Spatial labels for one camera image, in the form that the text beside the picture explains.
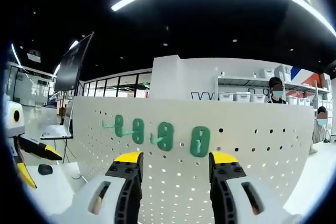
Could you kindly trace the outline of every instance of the wall display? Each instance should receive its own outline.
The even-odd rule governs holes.
[[[141,223],[213,224],[207,158],[213,151],[235,156],[285,204],[308,157],[314,122],[313,108],[282,104],[75,97],[73,105],[68,146],[87,180],[121,153],[144,153]]]

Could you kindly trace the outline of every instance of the floor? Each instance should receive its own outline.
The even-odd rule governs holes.
[[[41,110],[33,107],[24,107],[26,136],[39,140],[41,135]],[[41,141],[54,145],[53,141]],[[56,150],[64,154],[64,142],[56,142]],[[329,181],[336,167],[336,144],[318,143],[314,145],[318,151],[307,159],[302,175],[284,208],[291,214],[306,215],[317,205],[322,195],[327,192]],[[85,182],[79,177],[79,169],[75,157],[67,151],[65,164],[56,165],[55,162],[36,158],[24,154],[28,170],[36,180],[38,189],[27,189],[35,202],[47,214],[56,214],[64,211],[71,204],[72,196]],[[54,173],[41,176],[37,173],[39,164],[52,164]]]

